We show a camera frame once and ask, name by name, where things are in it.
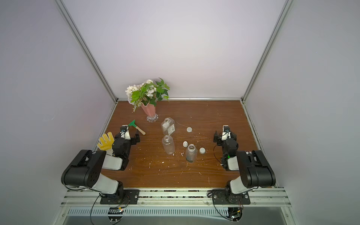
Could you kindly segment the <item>round clear bottle front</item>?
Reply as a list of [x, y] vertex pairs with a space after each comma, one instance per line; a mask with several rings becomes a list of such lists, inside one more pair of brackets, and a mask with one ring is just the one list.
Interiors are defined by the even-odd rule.
[[193, 163], [197, 158], [197, 148], [194, 144], [190, 144], [186, 150], [186, 160], [189, 163]]

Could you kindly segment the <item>round clear bottle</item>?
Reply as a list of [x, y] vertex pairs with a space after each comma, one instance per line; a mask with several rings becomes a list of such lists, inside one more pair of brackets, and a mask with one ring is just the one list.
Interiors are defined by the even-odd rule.
[[189, 163], [193, 163], [197, 158], [197, 148], [194, 144], [190, 144], [186, 150], [186, 160]]
[[162, 139], [162, 144], [164, 147], [164, 150], [167, 154], [173, 155], [175, 152], [175, 145], [173, 137], [170, 135], [165, 135]]

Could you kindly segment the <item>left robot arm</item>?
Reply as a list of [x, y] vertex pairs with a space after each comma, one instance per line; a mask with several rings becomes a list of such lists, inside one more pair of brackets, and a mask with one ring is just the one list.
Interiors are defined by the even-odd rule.
[[61, 176], [61, 183], [72, 191], [90, 189], [99, 193], [100, 204], [137, 204], [138, 189], [125, 190], [123, 183], [101, 173], [103, 169], [124, 171], [129, 163], [131, 146], [140, 142], [139, 132], [130, 137], [128, 126], [122, 126], [115, 137], [106, 134], [99, 142], [100, 147], [110, 144], [105, 150], [81, 150], [67, 166]]

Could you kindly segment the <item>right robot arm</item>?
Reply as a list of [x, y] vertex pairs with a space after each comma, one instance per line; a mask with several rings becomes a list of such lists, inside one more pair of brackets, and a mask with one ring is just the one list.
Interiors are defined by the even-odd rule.
[[225, 200], [230, 204], [246, 203], [250, 190], [273, 187], [276, 177], [273, 169], [261, 150], [239, 150], [237, 136], [229, 127], [219, 134], [215, 133], [213, 142], [222, 148], [222, 157], [218, 160], [226, 171], [238, 171], [240, 176], [227, 182]]

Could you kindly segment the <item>round clear bottle middle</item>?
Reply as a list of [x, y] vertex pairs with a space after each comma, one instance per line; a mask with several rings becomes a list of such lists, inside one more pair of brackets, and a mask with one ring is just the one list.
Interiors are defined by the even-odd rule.
[[167, 154], [173, 155], [175, 152], [175, 145], [173, 137], [170, 135], [165, 135], [162, 139], [162, 144], [164, 147], [164, 150]]

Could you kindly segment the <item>square clear bottle with label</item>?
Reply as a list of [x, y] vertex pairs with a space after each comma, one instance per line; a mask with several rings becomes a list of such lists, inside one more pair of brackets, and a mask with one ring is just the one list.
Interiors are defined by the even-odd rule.
[[171, 136], [175, 132], [175, 121], [172, 118], [167, 117], [161, 123], [161, 128], [165, 136]]

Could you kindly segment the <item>yellow work glove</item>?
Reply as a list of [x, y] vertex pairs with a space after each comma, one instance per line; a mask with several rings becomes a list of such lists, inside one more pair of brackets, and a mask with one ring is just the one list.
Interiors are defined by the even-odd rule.
[[97, 143], [97, 147], [102, 151], [108, 151], [112, 149], [112, 145], [114, 143], [114, 136], [112, 132], [108, 132], [103, 134]]

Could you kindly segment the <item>white cap right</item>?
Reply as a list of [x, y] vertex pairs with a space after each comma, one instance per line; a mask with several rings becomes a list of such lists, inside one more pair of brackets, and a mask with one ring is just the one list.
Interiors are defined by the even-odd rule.
[[206, 149], [205, 149], [205, 148], [200, 148], [199, 152], [200, 152], [201, 154], [204, 154], [204, 153], [206, 153]]

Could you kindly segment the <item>pink vase with flowers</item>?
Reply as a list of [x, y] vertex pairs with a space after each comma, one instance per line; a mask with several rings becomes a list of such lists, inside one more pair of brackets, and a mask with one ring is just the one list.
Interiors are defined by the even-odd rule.
[[148, 79], [141, 84], [130, 85], [126, 88], [125, 93], [128, 102], [133, 107], [133, 112], [142, 108], [147, 116], [148, 122], [156, 122], [158, 114], [156, 105], [159, 101], [169, 100], [170, 87], [162, 78], [159, 81]]

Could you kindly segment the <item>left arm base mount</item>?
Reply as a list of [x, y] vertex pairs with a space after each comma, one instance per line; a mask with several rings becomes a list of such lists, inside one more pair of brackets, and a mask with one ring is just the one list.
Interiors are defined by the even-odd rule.
[[139, 193], [138, 189], [119, 189], [114, 194], [100, 194], [100, 204], [137, 204]]

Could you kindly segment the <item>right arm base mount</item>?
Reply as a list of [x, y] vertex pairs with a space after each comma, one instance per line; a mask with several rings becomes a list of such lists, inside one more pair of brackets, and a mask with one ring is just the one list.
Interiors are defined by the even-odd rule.
[[251, 204], [248, 192], [242, 194], [232, 194], [224, 189], [213, 189], [208, 193], [208, 198], [211, 198], [215, 205], [224, 205], [224, 204], [250, 205]]

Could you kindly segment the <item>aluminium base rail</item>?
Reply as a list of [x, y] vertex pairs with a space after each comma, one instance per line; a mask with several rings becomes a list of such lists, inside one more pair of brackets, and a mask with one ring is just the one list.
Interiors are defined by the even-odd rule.
[[108, 216], [111, 220], [124, 216], [204, 216], [226, 217], [230, 208], [291, 207], [283, 188], [259, 188], [226, 199], [224, 190], [126, 189], [119, 203], [101, 204], [99, 193], [89, 190], [68, 191], [61, 203], [63, 215]]

